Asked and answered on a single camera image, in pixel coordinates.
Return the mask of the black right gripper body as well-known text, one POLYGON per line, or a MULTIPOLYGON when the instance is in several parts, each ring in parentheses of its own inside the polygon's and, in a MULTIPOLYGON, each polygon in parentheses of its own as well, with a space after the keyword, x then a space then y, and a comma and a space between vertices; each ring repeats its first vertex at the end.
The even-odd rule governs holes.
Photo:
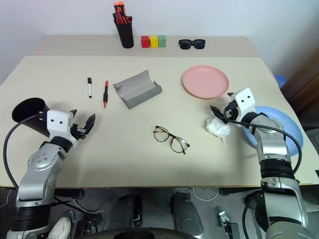
POLYGON ((228 122, 240 122, 239 107, 235 100, 232 100, 224 109, 224 118, 228 122))

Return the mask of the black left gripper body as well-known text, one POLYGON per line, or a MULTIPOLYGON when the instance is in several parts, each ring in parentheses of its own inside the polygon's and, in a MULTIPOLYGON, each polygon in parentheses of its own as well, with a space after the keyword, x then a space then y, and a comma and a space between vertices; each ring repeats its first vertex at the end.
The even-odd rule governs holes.
POLYGON ((87 134, 86 130, 80 128, 77 124, 72 125, 72 127, 70 128, 70 133, 76 140, 85 139, 87 134))

